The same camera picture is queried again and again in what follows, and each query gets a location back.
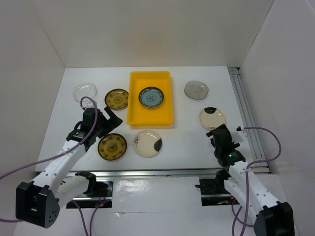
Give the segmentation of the blue floral plate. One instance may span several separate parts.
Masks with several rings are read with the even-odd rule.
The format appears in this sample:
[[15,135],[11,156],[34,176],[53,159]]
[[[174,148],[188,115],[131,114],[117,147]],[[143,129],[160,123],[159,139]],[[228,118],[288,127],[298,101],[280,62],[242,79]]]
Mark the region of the blue floral plate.
[[157,108],[164,101],[164,93],[157,87],[146,87],[140,91],[138,101],[145,108]]

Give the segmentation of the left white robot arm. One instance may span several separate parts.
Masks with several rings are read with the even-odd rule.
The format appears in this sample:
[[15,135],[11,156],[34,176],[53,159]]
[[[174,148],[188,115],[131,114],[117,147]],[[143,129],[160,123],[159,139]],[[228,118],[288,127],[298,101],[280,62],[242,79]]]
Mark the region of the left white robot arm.
[[16,188],[15,216],[18,220],[51,227],[60,210],[80,194],[92,196],[97,191],[96,176],[78,171],[73,177],[66,176],[73,166],[87,153],[97,138],[108,135],[122,124],[110,108],[86,108],[82,121],[68,134],[59,158],[53,160],[30,182],[21,182]]

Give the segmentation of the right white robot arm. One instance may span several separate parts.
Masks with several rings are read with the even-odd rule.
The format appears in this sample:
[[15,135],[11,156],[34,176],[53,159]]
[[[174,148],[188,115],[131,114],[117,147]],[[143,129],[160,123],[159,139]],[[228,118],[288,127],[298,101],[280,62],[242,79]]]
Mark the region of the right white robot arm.
[[293,236],[295,228],[291,205],[281,202],[260,182],[251,169],[257,162],[247,162],[237,150],[240,145],[233,141],[226,125],[222,124],[206,135],[222,167],[216,172],[216,190],[230,193],[244,210],[240,234],[244,234],[250,220],[257,236]]

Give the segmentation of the cream plate black brushstroke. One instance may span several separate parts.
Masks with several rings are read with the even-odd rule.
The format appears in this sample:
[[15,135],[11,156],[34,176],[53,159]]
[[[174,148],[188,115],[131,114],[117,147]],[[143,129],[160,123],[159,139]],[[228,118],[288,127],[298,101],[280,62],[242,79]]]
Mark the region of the cream plate black brushstroke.
[[162,148],[162,137],[153,130],[138,132],[133,140],[133,150],[144,158],[156,156]]
[[213,130],[227,123],[225,114],[218,108],[206,107],[199,113],[199,121],[207,130]]

